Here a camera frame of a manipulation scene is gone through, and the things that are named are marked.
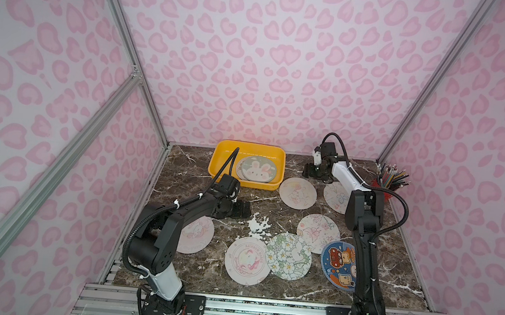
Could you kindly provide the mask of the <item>pink cartoon coaster back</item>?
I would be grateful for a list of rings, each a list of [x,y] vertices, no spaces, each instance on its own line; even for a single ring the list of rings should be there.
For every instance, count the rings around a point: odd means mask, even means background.
[[[317,202],[317,191],[313,184],[303,178],[289,178],[280,185],[279,195],[289,208],[304,210]]]

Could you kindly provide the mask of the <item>green bunny coaster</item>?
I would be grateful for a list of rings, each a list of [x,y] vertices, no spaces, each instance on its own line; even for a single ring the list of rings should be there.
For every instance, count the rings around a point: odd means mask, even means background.
[[[238,163],[237,174],[246,181],[269,183],[275,179],[278,170],[269,158],[249,156]]]

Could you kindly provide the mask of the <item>green white flower coaster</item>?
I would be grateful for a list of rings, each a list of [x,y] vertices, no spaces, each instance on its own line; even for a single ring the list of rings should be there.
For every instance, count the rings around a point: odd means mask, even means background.
[[[312,253],[301,237],[291,233],[277,234],[266,247],[268,266],[278,278],[295,281],[309,272]]]

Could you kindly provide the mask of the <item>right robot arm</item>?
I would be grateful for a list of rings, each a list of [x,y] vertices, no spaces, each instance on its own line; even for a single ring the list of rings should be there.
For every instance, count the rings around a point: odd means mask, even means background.
[[[346,147],[339,135],[327,134],[314,149],[313,162],[304,167],[303,176],[320,181],[338,181],[349,192],[345,224],[353,237],[357,279],[353,304],[345,315],[386,315],[379,283],[378,239],[401,227],[409,218],[408,204],[397,193],[371,186],[352,167]],[[400,222],[383,227],[385,195],[399,200],[404,215]]]

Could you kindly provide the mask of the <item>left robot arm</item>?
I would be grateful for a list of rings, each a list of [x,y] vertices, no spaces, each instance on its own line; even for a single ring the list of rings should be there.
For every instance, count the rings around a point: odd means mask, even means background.
[[[222,220],[251,215],[250,203],[238,198],[241,183],[232,176],[239,151],[233,150],[203,192],[170,205],[144,207],[122,245],[123,266],[144,277],[150,299],[165,315],[183,311],[183,282],[173,265],[182,230],[203,217]]]

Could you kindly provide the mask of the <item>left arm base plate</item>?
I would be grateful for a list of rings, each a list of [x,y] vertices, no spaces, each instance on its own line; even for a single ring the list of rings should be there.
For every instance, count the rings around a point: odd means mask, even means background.
[[[159,295],[150,295],[143,300],[143,315],[204,315],[207,298],[203,295],[177,294],[168,301]]]

